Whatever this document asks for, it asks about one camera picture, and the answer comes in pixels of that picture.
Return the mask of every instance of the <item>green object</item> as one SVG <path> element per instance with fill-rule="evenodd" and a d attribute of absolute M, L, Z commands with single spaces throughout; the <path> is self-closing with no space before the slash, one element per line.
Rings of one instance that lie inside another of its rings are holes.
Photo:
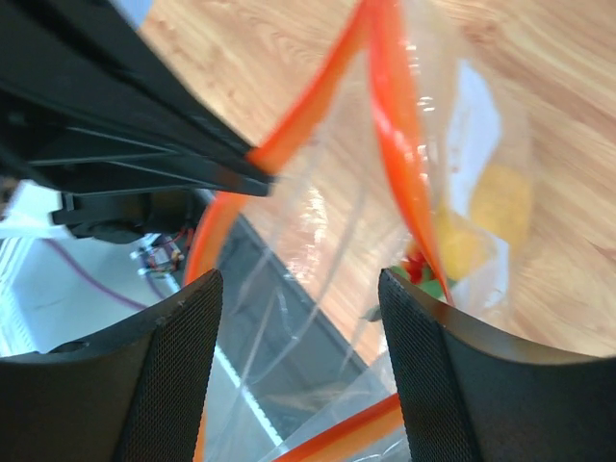
<path fill-rule="evenodd" d="M 394 272 L 395 274 L 403 277 L 407 281 L 409 280 L 408 273 L 406 272 L 406 269 L 404 269 L 403 267 L 398 267 L 398 266 L 390 267 L 390 270 Z M 455 281 L 448 279 L 447 284 L 449 287 L 453 287 L 455 286 Z M 425 265 L 423 267 L 422 282 L 416 285 L 421 290 L 423 290 L 425 293 L 427 293 L 428 295 L 436 299 L 439 299 L 444 295 L 443 289 L 441 289 L 441 285 L 439 284 L 439 281 L 434 279 L 434 272 L 432 271 L 432 268 L 428 265 Z"/>
<path fill-rule="evenodd" d="M 362 316 L 362 319 L 368 322 L 381 321 L 381 307 L 379 305 L 373 306 L 373 308 L 368 310 L 368 313 Z"/>
<path fill-rule="evenodd" d="M 408 272 L 403 267 L 390 267 L 390 270 L 397 274 L 398 276 L 403 277 L 408 280 Z"/>

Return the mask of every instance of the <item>wire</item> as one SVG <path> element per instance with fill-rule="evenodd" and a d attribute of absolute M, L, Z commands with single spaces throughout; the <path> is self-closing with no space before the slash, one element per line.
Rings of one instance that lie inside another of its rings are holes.
<path fill-rule="evenodd" d="M 190 236 L 190 239 L 191 239 L 191 241 L 192 241 L 192 240 L 193 240 L 193 235 L 192 235 L 192 234 L 190 234 L 191 232 L 194 232 L 194 230 L 193 230 L 193 229 L 190 229 L 190 230 L 189 230 L 189 236 Z M 177 235 L 175 236 L 175 238 L 173 238 L 173 239 L 171 239 L 171 240 L 168 240 L 168 238 L 165 238 L 165 241 L 164 241 L 162 244 L 159 244 L 159 245 L 156 245 L 156 246 L 152 246 L 152 252 L 151 252 L 151 253 L 152 253 L 152 258 L 150 259 L 150 264 L 151 264 L 154 268 L 156 268 L 156 267 L 157 267 L 157 265 L 156 265 L 156 259 L 154 259 L 154 255 L 156 255 L 156 253 L 157 253 L 159 250 L 161 250 L 162 248 L 164 248 L 165 250 L 167 250 L 167 256 L 169 256 L 169 260 L 170 260 L 170 255 L 169 255 L 169 252 L 168 252 L 168 247 L 169 247 L 170 245 L 172 245 L 172 244 L 177 243 L 177 242 L 178 242 L 178 241 L 182 238 L 182 236 L 184 236 L 184 234 L 185 234 L 185 233 L 186 233 L 186 228 L 183 226 L 183 227 L 180 229 L 180 232 L 179 232 L 179 233 L 177 233 Z"/>
<path fill-rule="evenodd" d="M 51 249 L 53 249 L 60 258 L 62 258 L 71 268 L 73 268 L 73 270 L 84 280 L 86 281 L 88 284 L 90 284 L 91 286 L 93 286 L 94 289 L 96 289 L 99 292 L 102 292 L 103 294 L 109 296 L 110 298 L 113 298 L 115 301 L 117 301 L 118 303 L 127 306 L 129 308 L 133 308 L 135 310 L 144 310 L 145 308 L 147 308 L 147 305 L 144 305 L 142 303 L 138 303 L 135 300 L 131 300 L 130 298 L 119 294 L 117 292 L 114 292 L 113 290 L 109 289 L 108 287 L 104 286 L 103 284 L 101 284 L 100 282 L 98 282 L 96 279 L 94 279 L 92 276 L 90 276 L 84 269 L 83 267 L 81 267 L 76 261 L 75 259 L 66 251 L 66 249 L 64 247 L 62 247 L 60 244 L 58 244 L 56 241 L 53 241 L 51 239 L 44 239 L 43 240 L 44 243 L 46 243 Z"/>
<path fill-rule="evenodd" d="M 347 460 L 402 425 L 398 395 L 391 395 L 275 459 L 275 462 Z"/>
<path fill-rule="evenodd" d="M 191 248 L 191 245 L 193 244 L 193 237 L 194 237 L 194 228 L 189 229 L 189 235 L 186 237 L 186 241 L 184 242 L 184 248 L 186 250 Z"/>
<path fill-rule="evenodd" d="M 150 257 L 147 260 L 143 261 L 143 265 L 146 268 L 153 268 L 154 270 L 158 269 L 158 263 L 156 263 L 156 258 L 154 257 L 154 253 L 157 251 L 158 249 L 154 249 L 154 251 L 152 252 L 152 255 L 150 255 Z"/>
<path fill-rule="evenodd" d="M 147 259 L 144 256 L 141 256 L 141 261 L 143 262 L 143 264 L 147 268 L 147 262 L 148 262 Z M 165 294 L 163 294 L 161 292 L 161 290 L 158 288 L 158 286 L 156 285 L 156 283 L 152 279 L 152 274 L 150 272 L 147 272 L 145 274 L 145 282 L 147 283 L 147 285 L 151 289 L 151 291 L 154 293 L 154 295 L 157 296 L 160 300 L 164 300 L 165 298 L 167 298 L 165 296 Z"/>
<path fill-rule="evenodd" d="M 173 256 L 173 248 L 171 247 L 171 244 L 173 244 L 173 241 L 167 240 L 161 245 L 161 248 L 165 250 L 165 254 L 167 255 L 167 260 L 171 260 L 171 257 Z"/>

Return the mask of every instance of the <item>clear plastic bag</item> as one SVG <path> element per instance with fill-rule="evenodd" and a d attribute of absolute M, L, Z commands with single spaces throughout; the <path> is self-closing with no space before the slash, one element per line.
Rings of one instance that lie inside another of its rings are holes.
<path fill-rule="evenodd" d="M 382 373 L 382 327 L 366 319 L 378 274 L 394 268 L 474 316 L 503 313 L 532 202 L 524 114 L 429 0 L 364 0 L 312 85 L 248 158 L 278 176 L 272 195 L 219 193 L 195 234 L 187 278 L 220 262 L 240 213 L 265 243 L 226 293 L 220 328 L 237 336 L 237 400 L 249 390 L 288 418 L 272 424 L 276 450 L 254 460 L 408 455 L 391 375 Z M 308 300 L 302 316 L 289 310 L 290 281 Z M 237 315 L 257 303 L 263 313 L 250 330 Z M 348 341 L 345 354 L 321 381 L 277 394 L 277 369 L 332 361 L 294 357 L 323 316 Z M 276 338 L 264 341 L 272 327 Z M 349 379 L 357 358 L 368 369 Z M 366 377 L 381 380 L 371 388 Z M 238 441 L 249 438 L 239 409 L 216 416 L 224 431 L 207 460 L 239 460 Z"/>

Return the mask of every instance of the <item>black mesh fabric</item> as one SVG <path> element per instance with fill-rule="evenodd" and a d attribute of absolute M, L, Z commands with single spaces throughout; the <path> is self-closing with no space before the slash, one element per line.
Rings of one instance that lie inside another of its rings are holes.
<path fill-rule="evenodd" d="M 413 460 L 481 460 L 438 322 L 390 271 L 378 293 Z"/>
<path fill-rule="evenodd" d="M 152 337 L 118 462 L 192 461 L 222 307 L 222 277 L 189 296 Z"/>

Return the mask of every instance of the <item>yellow object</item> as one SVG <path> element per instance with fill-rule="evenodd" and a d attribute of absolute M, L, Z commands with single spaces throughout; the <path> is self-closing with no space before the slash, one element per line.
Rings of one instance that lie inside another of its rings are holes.
<path fill-rule="evenodd" d="M 442 204 L 434 225 L 448 278 L 459 281 L 492 256 L 493 243 L 485 232 L 510 245 L 514 256 L 526 241 L 532 204 L 530 181 L 516 170 L 488 166 L 475 187 L 469 218 Z"/>
<path fill-rule="evenodd" d="M 471 221 L 510 245 L 517 255 L 526 242 L 532 210 L 529 178 L 505 166 L 488 166 L 471 201 Z"/>
<path fill-rule="evenodd" d="M 443 268 L 449 279 L 459 281 L 488 260 L 490 241 L 467 218 L 441 206 L 434 223 Z"/>

